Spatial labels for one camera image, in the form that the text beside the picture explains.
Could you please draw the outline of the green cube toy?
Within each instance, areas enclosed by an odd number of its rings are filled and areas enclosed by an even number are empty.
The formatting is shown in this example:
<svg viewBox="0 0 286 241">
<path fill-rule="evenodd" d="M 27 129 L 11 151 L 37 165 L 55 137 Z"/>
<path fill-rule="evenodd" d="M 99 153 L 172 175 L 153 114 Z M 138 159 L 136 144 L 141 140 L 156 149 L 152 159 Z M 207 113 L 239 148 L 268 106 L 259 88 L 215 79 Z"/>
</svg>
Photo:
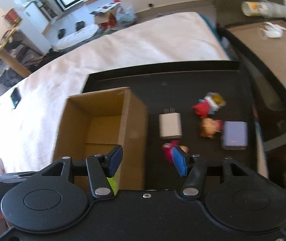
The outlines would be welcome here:
<svg viewBox="0 0 286 241">
<path fill-rule="evenodd" d="M 112 188 L 113 193 L 117 194 L 119 189 L 119 172 L 117 171 L 113 177 L 107 178 L 107 180 Z"/>
</svg>

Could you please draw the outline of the white power adapter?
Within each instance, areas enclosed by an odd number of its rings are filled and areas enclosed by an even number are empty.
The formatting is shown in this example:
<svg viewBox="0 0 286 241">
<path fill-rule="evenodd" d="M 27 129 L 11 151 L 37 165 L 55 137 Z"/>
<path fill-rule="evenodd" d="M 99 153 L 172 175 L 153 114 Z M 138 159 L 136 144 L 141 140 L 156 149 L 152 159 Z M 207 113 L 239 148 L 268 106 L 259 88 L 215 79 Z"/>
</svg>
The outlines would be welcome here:
<svg viewBox="0 0 286 241">
<path fill-rule="evenodd" d="M 182 134 L 181 115 L 174 108 L 164 109 L 159 115 L 159 134 L 161 139 L 179 139 Z"/>
</svg>

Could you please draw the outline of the brown cardboard box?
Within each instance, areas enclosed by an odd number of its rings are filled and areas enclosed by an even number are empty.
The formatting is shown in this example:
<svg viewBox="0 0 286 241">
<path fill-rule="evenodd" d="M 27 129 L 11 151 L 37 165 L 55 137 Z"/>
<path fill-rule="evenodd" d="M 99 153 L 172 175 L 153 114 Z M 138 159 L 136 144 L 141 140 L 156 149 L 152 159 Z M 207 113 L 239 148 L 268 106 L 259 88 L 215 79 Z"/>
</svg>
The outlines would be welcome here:
<svg viewBox="0 0 286 241">
<path fill-rule="evenodd" d="M 123 147 L 119 189 L 141 190 L 145 180 L 148 114 L 128 87 L 70 96 L 61 116 L 53 160 L 86 160 Z"/>
</svg>

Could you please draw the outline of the brown haired doll figurine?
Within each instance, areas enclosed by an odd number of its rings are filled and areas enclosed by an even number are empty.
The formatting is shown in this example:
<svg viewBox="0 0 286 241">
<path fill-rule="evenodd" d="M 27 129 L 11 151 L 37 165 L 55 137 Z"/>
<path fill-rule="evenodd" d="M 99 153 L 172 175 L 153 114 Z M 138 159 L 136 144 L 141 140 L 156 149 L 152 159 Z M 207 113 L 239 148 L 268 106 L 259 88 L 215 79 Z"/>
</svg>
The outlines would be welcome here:
<svg viewBox="0 0 286 241">
<path fill-rule="evenodd" d="M 213 138 L 216 133 L 221 133 L 223 130 L 223 121 L 205 118 L 200 125 L 200 136 L 204 138 Z"/>
</svg>

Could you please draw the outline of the purple cube toy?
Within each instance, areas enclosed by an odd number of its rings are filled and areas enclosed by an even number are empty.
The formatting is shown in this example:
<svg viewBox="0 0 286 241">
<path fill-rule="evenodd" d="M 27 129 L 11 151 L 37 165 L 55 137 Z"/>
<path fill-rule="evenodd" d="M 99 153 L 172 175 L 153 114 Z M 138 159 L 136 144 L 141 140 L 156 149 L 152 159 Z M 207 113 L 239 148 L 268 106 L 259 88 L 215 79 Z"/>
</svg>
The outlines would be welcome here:
<svg viewBox="0 0 286 241">
<path fill-rule="evenodd" d="M 225 121 L 221 138 L 223 149 L 244 150 L 248 145 L 247 123 L 243 121 Z"/>
</svg>

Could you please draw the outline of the red figurine with box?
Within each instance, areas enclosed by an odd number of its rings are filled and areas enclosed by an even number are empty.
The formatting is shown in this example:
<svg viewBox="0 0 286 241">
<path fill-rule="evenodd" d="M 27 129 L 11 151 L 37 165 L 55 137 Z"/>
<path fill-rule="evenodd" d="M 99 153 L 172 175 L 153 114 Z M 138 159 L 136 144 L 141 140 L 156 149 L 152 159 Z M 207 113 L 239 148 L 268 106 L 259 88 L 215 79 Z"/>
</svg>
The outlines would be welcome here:
<svg viewBox="0 0 286 241">
<path fill-rule="evenodd" d="M 192 109 L 201 119 L 205 119 L 225 105 L 226 101 L 219 93 L 208 92 L 203 99 L 199 99 L 198 103 L 192 106 Z"/>
</svg>

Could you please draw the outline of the black shallow tray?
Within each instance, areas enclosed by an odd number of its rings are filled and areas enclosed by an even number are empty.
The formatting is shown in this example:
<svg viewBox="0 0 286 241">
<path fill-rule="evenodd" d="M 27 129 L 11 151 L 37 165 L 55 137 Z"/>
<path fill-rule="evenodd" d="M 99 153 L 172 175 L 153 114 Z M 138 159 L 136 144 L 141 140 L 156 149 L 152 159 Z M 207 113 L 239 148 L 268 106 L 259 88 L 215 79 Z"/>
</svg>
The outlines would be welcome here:
<svg viewBox="0 0 286 241">
<path fill-rule="evenodd" d="M 226 157 L 257 168 L 257 138 L 247 74 L 237 61 L 182 61 L 118 68 L 90 74 L 83 91 L 129 87 L 147 106 L 148 131 L 145 162 L 145 189 L 180 189 L 183 185 L 173 164 L 166 161 L 159 135 L 159 115 L 178 112 L 182 122 L 180 143 L 189 154 L 206 158 L 210 166 Z M 219 93 L 226 105 L 215 113 L 222 121 L 244 121 L 248 145 L 244 150 L 225 150 L 221 137 L 200 136 L 200 118 L 193 106 L 207 93 Z"/>
</svg>

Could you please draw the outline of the cream fuzzy blanket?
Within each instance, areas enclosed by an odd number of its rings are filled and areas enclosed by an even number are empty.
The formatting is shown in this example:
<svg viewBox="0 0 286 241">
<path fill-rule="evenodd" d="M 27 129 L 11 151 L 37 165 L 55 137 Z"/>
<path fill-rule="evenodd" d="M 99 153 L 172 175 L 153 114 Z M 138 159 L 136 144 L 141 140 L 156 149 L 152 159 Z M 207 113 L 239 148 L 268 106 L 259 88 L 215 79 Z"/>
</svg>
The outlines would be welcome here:
<svg viewBox="0 0 286 241">
<path fill-rule="evenodd" d="M 196 12 L 161 16 L 90 41 L 54 59 L 0 96 L 0 175 L 39 171 L 53 160 L 65 100 L 82 92 L 90 74 L 173 61 L 228 60 Z"/>
</svg>

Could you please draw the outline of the small black square device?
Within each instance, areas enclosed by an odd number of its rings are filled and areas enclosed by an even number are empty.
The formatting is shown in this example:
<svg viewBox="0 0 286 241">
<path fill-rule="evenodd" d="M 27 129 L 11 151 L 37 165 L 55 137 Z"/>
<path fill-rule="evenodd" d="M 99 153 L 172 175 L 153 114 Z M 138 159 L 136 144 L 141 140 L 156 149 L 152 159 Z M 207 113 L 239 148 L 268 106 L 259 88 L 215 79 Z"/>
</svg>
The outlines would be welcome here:
<svg viewBox="0 0 286 241">
<path fill-rule="evenodd" d="M 21 94 L 19 93 L 19 89 L 16 87 L 10 95 L 12 104 L 16 109 L 19 102 L 21 101 Z"/>
</svg>

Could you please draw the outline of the yellow wooden table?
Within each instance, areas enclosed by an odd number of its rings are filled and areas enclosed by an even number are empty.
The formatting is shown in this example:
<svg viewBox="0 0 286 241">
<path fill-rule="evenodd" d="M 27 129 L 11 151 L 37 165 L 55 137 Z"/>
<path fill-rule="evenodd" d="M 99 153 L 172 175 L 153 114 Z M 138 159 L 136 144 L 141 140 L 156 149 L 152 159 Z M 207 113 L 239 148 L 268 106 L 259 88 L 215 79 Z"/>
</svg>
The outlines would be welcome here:
<svg viewBox="0 0 286 241">
<path fill-rule="evenodd" d="M 13 34 L 18 30 L 18 27 L 14 27 L 9 31 L 8 36 L 4 39 L 2 44 L 0 45 L 0 59 L 9 65 L 11 69 L 17 72 L 21 77 L 28 77 L 31 72 L 23 66 L 19 61 L 17 61 L 14 57 L 12 57 L 6 50 L 5 45 L 9 42 L 9 39 L 13 36 Z"/>
</svg>

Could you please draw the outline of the white floor cushion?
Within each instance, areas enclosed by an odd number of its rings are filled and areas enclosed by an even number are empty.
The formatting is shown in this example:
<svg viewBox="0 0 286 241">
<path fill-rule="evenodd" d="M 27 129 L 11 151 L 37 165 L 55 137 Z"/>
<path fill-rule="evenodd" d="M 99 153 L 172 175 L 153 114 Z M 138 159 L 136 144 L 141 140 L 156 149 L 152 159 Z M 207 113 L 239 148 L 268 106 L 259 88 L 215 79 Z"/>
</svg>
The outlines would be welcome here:
<svg viewBox="0 0 286 241">
<path fill-rule="evenodd" d="M 95 35 L 97 31 L 99 30 L 98 25 L 89 25 L 82 29 L 80 29 L 77 32 L 74 32 L 66 37 L 63 37 L 60 39 L 56 45 L 54 46 L 55 50 L 64 50 L 65 48 L 72 47 L 80 42 L 83 42 L 84 40 L 87 40 Z"/>
</svg>

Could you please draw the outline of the clear plastic bag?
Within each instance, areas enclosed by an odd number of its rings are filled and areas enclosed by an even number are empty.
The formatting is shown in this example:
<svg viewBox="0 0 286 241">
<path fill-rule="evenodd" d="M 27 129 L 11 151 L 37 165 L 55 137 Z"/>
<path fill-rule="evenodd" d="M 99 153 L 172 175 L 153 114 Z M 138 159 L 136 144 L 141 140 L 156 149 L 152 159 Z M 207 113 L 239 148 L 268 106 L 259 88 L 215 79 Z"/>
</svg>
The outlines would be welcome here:
<svg viewBox="0 0 286 241">
<path fill-rule="evenodd" d="M 119 7 L 116 11 L 115 18 L 117 23 L 122 26 L 130 26 L 137 21 L 137 16 L 132 6 L 126 8 Z"/>
</svg>

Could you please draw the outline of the black side table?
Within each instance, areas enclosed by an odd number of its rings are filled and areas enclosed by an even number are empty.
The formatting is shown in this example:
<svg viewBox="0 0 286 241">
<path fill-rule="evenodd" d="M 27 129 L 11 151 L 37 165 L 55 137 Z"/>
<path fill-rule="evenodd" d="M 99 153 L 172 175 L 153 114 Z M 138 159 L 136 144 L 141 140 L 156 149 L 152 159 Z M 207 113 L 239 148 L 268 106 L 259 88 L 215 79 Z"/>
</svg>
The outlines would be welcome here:
<svg viewBox="0 0 286 241">
<path fill-rule="evenodd" d="M 286 145 L 286 19 L 272 23 L 282 27 L 281 38 L 265 38 L 263 21 L 216 26 L 250 73 L 267 152 Z"/>
</svg>

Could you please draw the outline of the white face mask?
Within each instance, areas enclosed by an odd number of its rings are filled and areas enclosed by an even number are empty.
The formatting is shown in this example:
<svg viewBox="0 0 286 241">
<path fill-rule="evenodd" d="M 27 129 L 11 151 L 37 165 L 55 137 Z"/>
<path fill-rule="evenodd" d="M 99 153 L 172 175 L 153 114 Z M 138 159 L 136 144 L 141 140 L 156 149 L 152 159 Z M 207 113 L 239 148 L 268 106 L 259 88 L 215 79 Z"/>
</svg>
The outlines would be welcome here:
<svg viewBox="0 0 286 241">
<path fill-rule="evenodd" d="M 272 22 L 264 22 L 263 26 L 258 29 L 259 37 L 263 40 L 267 39 L 280 39 L 283 37 L 283 33 L 286 32 L 286 28 Z"/>
</svg>

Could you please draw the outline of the red box on table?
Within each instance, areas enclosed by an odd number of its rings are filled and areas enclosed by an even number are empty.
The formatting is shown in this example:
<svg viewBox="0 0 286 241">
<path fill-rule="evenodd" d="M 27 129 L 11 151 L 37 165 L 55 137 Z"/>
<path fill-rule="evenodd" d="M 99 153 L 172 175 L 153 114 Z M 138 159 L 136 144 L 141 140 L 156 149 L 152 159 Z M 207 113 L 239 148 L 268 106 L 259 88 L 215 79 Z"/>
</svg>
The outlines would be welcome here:
<svg viewBox="0 0 286 241">
<path fill-rule="evenodd" d="M 18 25 L 22 19 L 19 14 L 15 11 L 15 9 L 10 9 L 4 16 L 8 23 L 11 25 Z"/>
</svg>

